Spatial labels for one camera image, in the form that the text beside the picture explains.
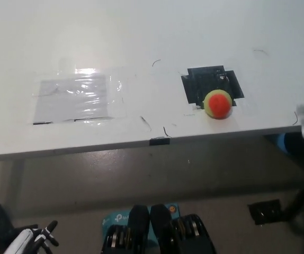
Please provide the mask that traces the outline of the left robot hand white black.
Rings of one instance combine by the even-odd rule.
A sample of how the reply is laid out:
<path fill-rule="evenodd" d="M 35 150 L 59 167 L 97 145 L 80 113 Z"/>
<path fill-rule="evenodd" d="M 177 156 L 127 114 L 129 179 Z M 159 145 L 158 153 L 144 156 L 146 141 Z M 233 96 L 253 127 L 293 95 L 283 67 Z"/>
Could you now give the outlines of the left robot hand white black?
<path fill-rule="evenodd" d="M 3 252 L 5 254 L 39 253 L 43 249 L 45 253 L 52 253 L 50 245 L 59 246 L 59 242 L 52 235 L 58 221 L 51 221 L 45 228 L 24 229 L 10 243 Z"/>

